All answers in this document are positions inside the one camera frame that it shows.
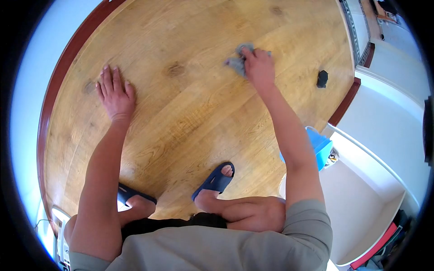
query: navy slide sandal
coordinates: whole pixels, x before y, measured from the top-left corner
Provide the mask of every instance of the navy slide sandal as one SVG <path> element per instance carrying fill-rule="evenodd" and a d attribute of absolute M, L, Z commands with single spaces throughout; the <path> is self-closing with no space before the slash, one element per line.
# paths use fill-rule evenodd
<path fill-rule="evenodd" d="M 152 201 L 153 203 L 157 204 L 157 199 L 154 197 L 151 197 L 149 195 L 140 193 L 139 191 L 136 191 L 132 188 L 129 188 L 128 186 L 125 186 L 121 183 L 119 183 L 118 186 L 118 201 L 122 202 L 124 205 L 127 205 L 127 200 L 131 198 L 132 196 L 139 195 L 144 197 L 145 199 L 148 199 Z"/>
<path fill-rule="evenodd" d="M 226 165 L 230 165 L 232 167 L 232 177 L 226 177 L 221 172 L 221 169 Z M 194 201 L 194 199 L 202 189 L 219 191 L 220 194 L 223 193 L 224 189 L 227 187 L 230 181 L 232 181 L 234 175 L 235 175 L 235 167 L 233 166 L 233 164 L 231 162 L 222 163 L 221 165 L 216 167 L 216 169 L 214 169 L 213 172 L 211 172 L 211 174 L 204 181 L 204 183 L 193 193 L 191 199 Z"/>

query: toe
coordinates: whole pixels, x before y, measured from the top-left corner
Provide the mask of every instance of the toe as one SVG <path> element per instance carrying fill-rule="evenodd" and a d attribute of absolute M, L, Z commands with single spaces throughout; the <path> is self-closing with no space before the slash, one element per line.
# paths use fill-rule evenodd
<path fill-rule="evenodd" d="M 231 165 L 225 165 L 222 169 L 221 169 L 221 172 L 222 172 L 222 174 L 224 175 L 224 176 L 227 176 L 227 177 L 231 177 L 232 176 L 232 167 L 231 167 Z"/>

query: hand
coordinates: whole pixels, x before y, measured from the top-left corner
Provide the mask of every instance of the hand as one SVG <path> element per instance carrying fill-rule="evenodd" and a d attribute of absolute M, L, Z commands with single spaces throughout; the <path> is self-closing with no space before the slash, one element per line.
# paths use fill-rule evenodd
<path fill-rule="evenodd" d="M 244 63 L 246 67 L 247 79 L 253 84 L 259 95 L 265 94 L 274 87 L 274 61 L 268 53 L 261 49 L 251 52 L 248 48 L 242 49 L 246 56 Z"/>
<path fill-rule="evenodd" d="M 130 122 L 135 107 L 134 88 L 125 81 L 125 92 L 121 85 L 118 67 L 113 69 L 113 80 L 110 67 L 106 65 L 101 71 L 101 83 L 95 84 L 99 99 L 112 122 Z"/>

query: blue bucket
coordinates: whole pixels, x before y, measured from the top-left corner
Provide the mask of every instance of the blue bucket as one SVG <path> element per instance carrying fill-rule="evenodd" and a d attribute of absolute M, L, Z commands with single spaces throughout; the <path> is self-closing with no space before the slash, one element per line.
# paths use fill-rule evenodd
<path fill-rule="evenodd" d="M 322 136 L 318 133 L 315 128 L 311 126 L 306 126 L 306 132 L 309 136 L 310 143 L 312 144 L 313 150 L 316 155 L 316 162 L 318 164 L 318 171 L 322 170 L 322 168 L 325 166 L 327 159 L 330 155 L 330 152 L 333 147 L 333 142 L 326 138 L 325 136 Z M 279 153 L 280 159 L 285 162 L 283 159 L 282 153 Z"/>

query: gray shirt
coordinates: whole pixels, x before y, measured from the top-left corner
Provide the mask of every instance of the gray shirt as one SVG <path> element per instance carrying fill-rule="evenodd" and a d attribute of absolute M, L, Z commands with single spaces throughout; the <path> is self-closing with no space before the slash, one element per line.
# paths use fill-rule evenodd
<path fill-rule="evenodd" d="M 286 212 L 282 233 L 204 226 L 129 236 L 112 263 L 70 252 L 71 270 L 325 270 L 332 248 L 323 203 L 303 200 Z"/>

